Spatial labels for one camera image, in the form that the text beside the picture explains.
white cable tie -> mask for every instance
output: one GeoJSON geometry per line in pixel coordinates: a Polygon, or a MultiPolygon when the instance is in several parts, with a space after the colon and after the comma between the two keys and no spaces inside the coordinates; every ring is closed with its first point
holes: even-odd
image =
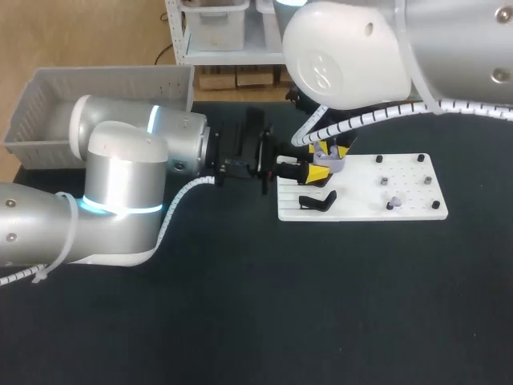
{"type": "Polygon", "coordinates": [[[64,262],[67,255],[70,253],[71,248],[73,247],[73,243],[75,242],[75,237],[77,233],[77,227],[79,225],[79,207],[77,205],[77,201],[71,194],[67,192],[57,192],[55,195],[58,197],[66,197],[70,202],[70,210],[71,210],[71,223],[70,227],[67,231],[66,242],[64,242],[63,249],[59,256],[53,261],[53,263],[47,266],[45,269],[39,270],[36,274],[32,283],[38,283],[43,279],[46,279],[48,273],[52,270],[56,269],[61,263],[64,262]]]}

white pegboard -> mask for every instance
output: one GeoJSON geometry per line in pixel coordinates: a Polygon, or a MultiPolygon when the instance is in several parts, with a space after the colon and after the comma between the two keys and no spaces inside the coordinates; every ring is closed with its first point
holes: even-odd
{"type": "MultiPolygon", "coordinates": [[[[277,178],[278,217],[282,221],[436,221],[447,218],[448,210],[429,155],[418,162],[419,154],[348,155],[344,170],[334,174],[324,188],[299,185],[295,180],[277,178]],[[427,176],[431,184],[425,184],[427,176]],[[388,184],[382,185],[382,178],[388,184]],[[299,196],[324,200],[337,191],[337,200],[327,213],[302,209],[299,196]],[[386,204],[398,197],[401,207],[388,210],[386,204]],[[433,209],[434,201],[440,202],[433,209]]],[[[296,160],[278,157],[278,163],[296,160]]]]}

black mat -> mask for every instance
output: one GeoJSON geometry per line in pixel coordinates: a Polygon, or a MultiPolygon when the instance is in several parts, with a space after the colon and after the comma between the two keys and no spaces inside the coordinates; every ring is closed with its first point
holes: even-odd
{"type": "MultiPolygon", "coordinates": [[[[306,119],[257,105],[283,139],[306,119]]],[[[195,109],[231,127],[247,106],[195,109]]],[[[512,149],[513,126],[486,118],[361,130],[353,153],[430,153],[446,221],[284,223],[275,187],[202,186],[146,264],[0,288],[0,383],[511,384],[512,149]]],[[[78,195],[83,172],[18,182],[78,195]]]]}

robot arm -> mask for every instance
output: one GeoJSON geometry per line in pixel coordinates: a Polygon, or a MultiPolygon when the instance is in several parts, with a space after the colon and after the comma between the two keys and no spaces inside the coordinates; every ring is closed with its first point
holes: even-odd
{"type": "Polygon", "coordinates": [[[350,110],[423,99],[434,112],[444,99],[513,104],[513,8],[501,0],[274,6],[289,73],[319,104],[350,110]]]}

gray basket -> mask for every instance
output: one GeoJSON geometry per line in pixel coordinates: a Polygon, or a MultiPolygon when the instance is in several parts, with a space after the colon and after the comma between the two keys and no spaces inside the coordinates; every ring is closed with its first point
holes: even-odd
{"type": "Polygon", "coordinates": [[[83,168],[68,140],[83,95],[146,101],[191,111],[193,66],[39,68],[10,118],[3,145],[27,169],[83,168]]]}

